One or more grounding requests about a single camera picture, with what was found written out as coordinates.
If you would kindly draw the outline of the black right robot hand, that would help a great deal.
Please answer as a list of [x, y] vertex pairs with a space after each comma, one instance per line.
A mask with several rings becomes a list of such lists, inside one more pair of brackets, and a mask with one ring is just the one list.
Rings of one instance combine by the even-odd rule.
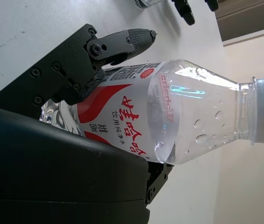
[[173, 166], [83, 137], [63, 111], [86, 102], [117, 65], [147, 50], [149, 29], [96, 37], [86, 24], [0, 91], [0, 224], [146, 224]]

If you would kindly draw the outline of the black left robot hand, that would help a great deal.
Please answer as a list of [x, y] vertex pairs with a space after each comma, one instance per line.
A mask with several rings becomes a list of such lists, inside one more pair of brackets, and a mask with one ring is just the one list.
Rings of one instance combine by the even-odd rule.
[[[191, 26], [195, 23], [195, 18], [192, 13], [192, 9], [187, 0], [172, 0], [176, 10], [178, 11], [181, 18], [185, 20], [185, 22]], [[204, 0], [204, 2], [208, 5], [209, 9], [212, 12], [215, 12], [219, 8], [218, 0]]]

